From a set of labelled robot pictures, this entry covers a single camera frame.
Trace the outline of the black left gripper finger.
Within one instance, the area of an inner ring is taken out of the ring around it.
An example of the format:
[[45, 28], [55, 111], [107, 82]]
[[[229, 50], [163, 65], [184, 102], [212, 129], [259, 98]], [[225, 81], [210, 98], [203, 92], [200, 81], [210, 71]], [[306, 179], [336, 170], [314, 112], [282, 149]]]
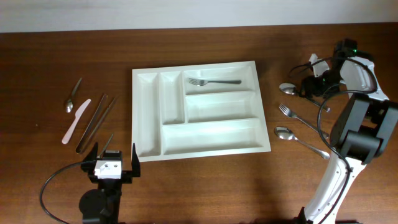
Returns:
[[132, 145], [131, 151], [131, 167], [132, 167], [132, 177], [140, 177], [141, 176], [141, 164], [136, 152], [136, 145]]
[[95, 161], [98, 153], [98, 143], [95, 142], [94, 146], [92, 147], [91, 151], [86, 155], [84, 158], [84, 162], [86, 161]]

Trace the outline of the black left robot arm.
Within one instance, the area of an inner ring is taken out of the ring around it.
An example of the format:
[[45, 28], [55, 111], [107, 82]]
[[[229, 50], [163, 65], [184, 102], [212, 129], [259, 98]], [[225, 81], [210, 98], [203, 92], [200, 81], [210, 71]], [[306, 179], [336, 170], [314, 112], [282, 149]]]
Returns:
[[88, 174], [96, 189], [87, 191], [80, 199], [79, 209], [83, 223], [117, 223], [122, 196], [122, 186], [131, 184], [132, 179], [141, 176], [141, 166], [132, 148], [131, 170], [123, 170], [123, 153], [105, 151], [97, 156], [98, 144], [83, 159], [81, 170]]

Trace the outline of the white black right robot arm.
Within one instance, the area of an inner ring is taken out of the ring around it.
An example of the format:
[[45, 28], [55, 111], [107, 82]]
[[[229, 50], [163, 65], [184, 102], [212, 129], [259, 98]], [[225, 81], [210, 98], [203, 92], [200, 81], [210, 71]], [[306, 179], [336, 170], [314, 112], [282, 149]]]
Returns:
[[329, 136], [319, 134], [331, 149], [331, 157], [314, 197], [293, 222], [336, 223], [355, 178], [384, 153], [397, 124], [397, 103], [383, 93], [374, 74], [373, 56], [358, 50], [355, 40], [337, 42], [331, 57], [312, 55], [301, 68], [310, 69], [312, 75], [302, 80], [298, 95], [322, 97], [320, 112], [336, 96], [347, 94], [349, 100]]

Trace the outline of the metal fork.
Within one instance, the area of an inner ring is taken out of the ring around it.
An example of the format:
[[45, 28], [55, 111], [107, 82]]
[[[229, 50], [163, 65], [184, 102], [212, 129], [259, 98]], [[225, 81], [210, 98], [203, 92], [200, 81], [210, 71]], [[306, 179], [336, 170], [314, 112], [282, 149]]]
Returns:
[[196, 86], [205, 86], [209, 83], [223, 83], [223, 84], [233, 84], [233, 85], [241, 84], [241, 80], [201, 80], [196, 78], [188, 78], [188, 82]]
[[303, 124], [307, 125], [309, 128], [311, 128], [312, 130], [314, 130], [315, 132], [318, 133], [318, 128], [314, 124], [312, 124], [311, 122], [309, 122], [306, 119], [302, 118], [297, 113], [295, 113], [293, 110], [291, 110], [290, 108], [286, 107], [284, 104], [281, 103], [279, 105], [279, 109], [287, 117], [293, 118], [293, 119], [297, 119], [297, 120], [301, 121]]

